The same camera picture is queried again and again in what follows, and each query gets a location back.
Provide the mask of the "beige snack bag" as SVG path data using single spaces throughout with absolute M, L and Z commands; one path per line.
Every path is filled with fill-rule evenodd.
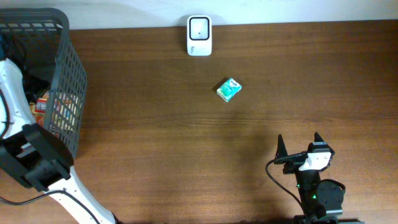
M 45 111 L 46 111 L 46 106 L 47 106 L 47 101 L 50 98 L 50 91 L 47 90 L 44 95 L 39 98 L 35 103 L 31 102 L 29 103 L 30 110 L 35 118 L 35 121 L 43 126 L 44 125 L 44 116 L 45 116 Z

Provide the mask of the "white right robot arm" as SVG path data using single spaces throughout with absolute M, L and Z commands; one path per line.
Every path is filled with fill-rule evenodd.
M 334 150 L 318 133 L 314 133 L 314 141 L 306 151 L 291 155 L 278 135 L 274 164 L 284 166 L 283 174 L 295 175 L 303 210 L 301 215 L 294 216 L 294 223 L 338 223 L 346 188 L 335 180 L 320 178 L 334 155 Z

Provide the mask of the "teal tissue pack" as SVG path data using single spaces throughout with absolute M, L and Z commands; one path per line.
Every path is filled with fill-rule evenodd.
M 242 85 L 233 78 L 229 78 L 216 90 L 216 93 L 225 102 L 229 102 L 241 89 Z

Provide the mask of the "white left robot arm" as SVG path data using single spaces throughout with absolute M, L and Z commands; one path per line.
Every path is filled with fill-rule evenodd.
M 52 197 L 78 223 L 119 223 L 79 179 L 66 145 L 36 122 L 22 78 L 12 60 L 1 59 L 1 169 L 41 194 L 23 202 L 1 202 L 18 206 Z

